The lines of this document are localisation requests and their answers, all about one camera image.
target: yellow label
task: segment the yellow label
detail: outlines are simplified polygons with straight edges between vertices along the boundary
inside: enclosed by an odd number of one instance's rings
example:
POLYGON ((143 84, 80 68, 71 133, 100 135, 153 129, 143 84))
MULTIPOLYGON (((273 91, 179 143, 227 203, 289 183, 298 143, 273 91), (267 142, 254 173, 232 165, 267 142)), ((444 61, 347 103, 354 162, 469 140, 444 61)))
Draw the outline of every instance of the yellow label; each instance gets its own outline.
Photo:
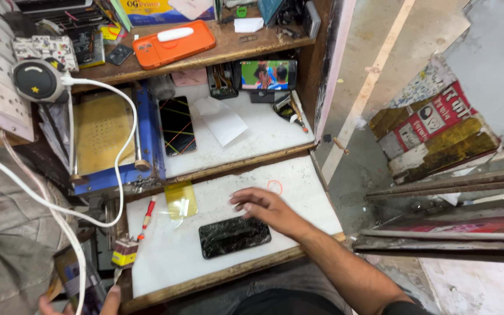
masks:
POLYGON ((102 31, 102 38, 110 40, 116 40, 118 33, 120 32, 119 28, 111 26, 102 26, 100 30, 102 31))
POLYGON ((112 254, 112 262, 118 266, 125 266, 136 261, 136 255, 137 253, 122 255, 118 252, 114 252, 112 254))
POLYGON ((169 0, 120 0, 126 14, 149 15, 173 10, 169 0))

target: phone stand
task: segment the phone stand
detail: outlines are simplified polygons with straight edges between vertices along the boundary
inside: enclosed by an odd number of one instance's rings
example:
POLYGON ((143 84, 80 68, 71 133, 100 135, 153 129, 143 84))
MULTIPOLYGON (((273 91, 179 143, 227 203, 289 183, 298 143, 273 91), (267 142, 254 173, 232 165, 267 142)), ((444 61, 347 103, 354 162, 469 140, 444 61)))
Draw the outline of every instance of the phone stand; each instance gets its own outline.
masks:
POLYGON ((274 91, 259 90, 250 92, 250 103, 273 103, 276 101, 274 91))

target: cracked phone screen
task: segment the cracked phone screen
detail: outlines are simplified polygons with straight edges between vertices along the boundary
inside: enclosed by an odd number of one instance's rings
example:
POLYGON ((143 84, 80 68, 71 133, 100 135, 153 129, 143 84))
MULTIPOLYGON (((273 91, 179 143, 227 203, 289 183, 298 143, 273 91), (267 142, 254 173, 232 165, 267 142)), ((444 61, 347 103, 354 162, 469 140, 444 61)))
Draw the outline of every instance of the cracked phone screen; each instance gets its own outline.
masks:
POLYGON ((272 240, 269 227, 257 218, 230 218, 199 229, 203 258, 241 251, 272 240))

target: hand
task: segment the hand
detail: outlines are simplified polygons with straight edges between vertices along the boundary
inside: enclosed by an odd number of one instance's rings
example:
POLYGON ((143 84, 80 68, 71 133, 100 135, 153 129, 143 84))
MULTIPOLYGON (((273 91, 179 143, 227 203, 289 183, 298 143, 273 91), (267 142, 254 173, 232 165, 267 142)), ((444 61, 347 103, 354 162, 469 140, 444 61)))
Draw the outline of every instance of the hand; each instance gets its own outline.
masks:
POLYGON ((245 209, 244 218, 255 217, 277 232, 296 241, 314 230, 314 226, 301 218, 279 196, 261 188, 245 188, 232 194, 231 204, 236 211, 245 209))
MULTIPOLYGON (((118 308, 120 307, 120 286, 114 285, 108 291, 108 295, 104 300, 104 305, 102 305, 102 310, 100 315, 117 315, 118 308)), ((45 295, 42 295, 38 300, 38 308, 40 309, 40 314, 42 315, 75 315, 75 310, 71 304, 67 304, 63 313, 55 311, 50 304, 50 300, 45 295)))

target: orange circle mark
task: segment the orange circle mark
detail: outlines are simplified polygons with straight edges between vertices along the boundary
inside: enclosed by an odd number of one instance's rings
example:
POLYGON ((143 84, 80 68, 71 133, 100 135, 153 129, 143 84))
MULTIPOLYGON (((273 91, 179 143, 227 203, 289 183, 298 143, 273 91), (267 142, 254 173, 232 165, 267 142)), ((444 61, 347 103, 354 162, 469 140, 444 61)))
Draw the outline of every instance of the orange circle mark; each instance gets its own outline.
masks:
POLYGON ((279 182, 279 181, 276 181, 275 179, 272 179, 271 181, 268 182, 268 190, 270 189, 269 188, 269 184, 270 183, 278 183, 279 184, 279 187, 281 187, 281 191, 279 192, 279 195, 281 196, 281 194, 283 193, 284 191, 284 188, 283 188, 283 185, 279 182))

